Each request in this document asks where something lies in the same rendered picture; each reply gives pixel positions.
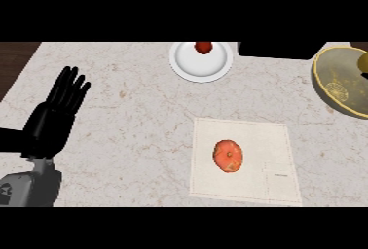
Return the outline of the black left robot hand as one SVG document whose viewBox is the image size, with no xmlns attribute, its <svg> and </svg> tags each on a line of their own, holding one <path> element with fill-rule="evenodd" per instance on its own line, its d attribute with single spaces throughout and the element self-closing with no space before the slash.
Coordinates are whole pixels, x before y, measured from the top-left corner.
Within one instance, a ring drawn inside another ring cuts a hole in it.
<svg viewBox="0 0 368 249">
<path fill-rule="evenodd" d="M 90 82 L 78 74 L 78 69 L 66 66 L 23 129 L 0 127 L 0 153 L 19 153 L 22 158 L 35 159 L 51 159 L 60 153 L 88 88 Z"/>
</svg>

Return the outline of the white cloth placemat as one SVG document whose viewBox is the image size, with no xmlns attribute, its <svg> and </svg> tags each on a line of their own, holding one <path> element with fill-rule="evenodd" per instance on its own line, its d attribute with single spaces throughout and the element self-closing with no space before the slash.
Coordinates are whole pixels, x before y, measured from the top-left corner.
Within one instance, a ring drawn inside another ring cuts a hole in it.
<svg viewBox="0 0 368 249">
<path fill-rule="evenodd" d="M 234 141 L 242 151 L 239 170 L 231 173 L 212 160 L 221 140 Z M 189 195 L 301 205 L 285 124 L 193 119 Z"/>
</svg>

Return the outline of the olive yellow bowl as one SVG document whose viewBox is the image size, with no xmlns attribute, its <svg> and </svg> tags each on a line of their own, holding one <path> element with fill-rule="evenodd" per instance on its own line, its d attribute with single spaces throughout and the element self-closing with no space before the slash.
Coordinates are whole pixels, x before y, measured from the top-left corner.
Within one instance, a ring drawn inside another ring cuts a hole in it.
<svg viewBox="0 0 368 249">
<path fill-rule="evenodd" d="M 310 79 L 326 105 L 344 115 L 368 120 L 368 79 L 357 68 L 357 59 L 363 54 L 363 50 L 347 46 L 319 51 Z"/>
</svg>

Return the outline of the white round plate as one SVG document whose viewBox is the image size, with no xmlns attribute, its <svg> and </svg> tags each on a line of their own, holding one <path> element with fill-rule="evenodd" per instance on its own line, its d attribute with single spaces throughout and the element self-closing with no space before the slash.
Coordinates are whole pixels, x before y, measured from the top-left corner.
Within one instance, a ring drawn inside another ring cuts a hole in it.
<svg viewBox="0 0 368 249">
<path fill-rule="evenodd" d="M 200 54 L 193 42 L 175 42 L 169 48 L 169 65 L 177 75 L 190 82 L 218 80 L 233 64 L 233 51 L 225 42 L 212 42 L 209 53 Z"/>
</svg>

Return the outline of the orange round fruit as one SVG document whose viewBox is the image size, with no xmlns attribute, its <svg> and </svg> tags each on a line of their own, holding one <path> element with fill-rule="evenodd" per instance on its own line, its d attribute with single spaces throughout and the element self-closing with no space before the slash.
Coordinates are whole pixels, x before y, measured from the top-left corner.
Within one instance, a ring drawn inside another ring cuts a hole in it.
<svg viewBox="0 0 368 249">
<path fill-rule="evenodd" d="M 221 140 L 214 146 L 212 161 L 225 173 L 233 173 L 242 165 L 242 150 L 233 140 Z"/>
</svg>

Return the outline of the small red fruit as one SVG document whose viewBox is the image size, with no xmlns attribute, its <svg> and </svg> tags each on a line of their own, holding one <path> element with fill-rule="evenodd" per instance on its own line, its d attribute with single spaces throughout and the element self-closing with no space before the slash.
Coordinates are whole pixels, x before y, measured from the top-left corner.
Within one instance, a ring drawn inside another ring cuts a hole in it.
<svg viewBox="0 0 368 249">
<path fill-rule="evenodd" d="M 209 42 L 196 42 L 193 48 L 200 54 L 208 54 L 212 50 L 212 44 Z"/>
</svg>

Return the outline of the black box appliance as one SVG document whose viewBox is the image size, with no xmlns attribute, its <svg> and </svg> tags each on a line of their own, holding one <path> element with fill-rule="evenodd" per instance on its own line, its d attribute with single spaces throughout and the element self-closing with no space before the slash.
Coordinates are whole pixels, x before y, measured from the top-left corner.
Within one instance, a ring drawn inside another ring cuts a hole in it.
<svg viewBox="0 0 368 249">
<path fill-rule="evenodd" d="M 323 47 L 323 42 L 236 43 L 239 56 L 270 57 L 307 60 Z"/>
</svg>

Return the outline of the yellow-green round fruit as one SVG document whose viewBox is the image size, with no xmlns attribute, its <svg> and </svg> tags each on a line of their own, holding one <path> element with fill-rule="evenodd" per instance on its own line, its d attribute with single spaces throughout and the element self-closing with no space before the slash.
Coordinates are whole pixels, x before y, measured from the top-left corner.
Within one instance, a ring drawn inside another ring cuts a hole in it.
<svg viewBox="0 0 368 249">
<path fill-rule="evenodd" d="M 357 59 L 357 68 L 361 73 L 368 73 L 368 53 L 364 53 Z"/>
</svg>

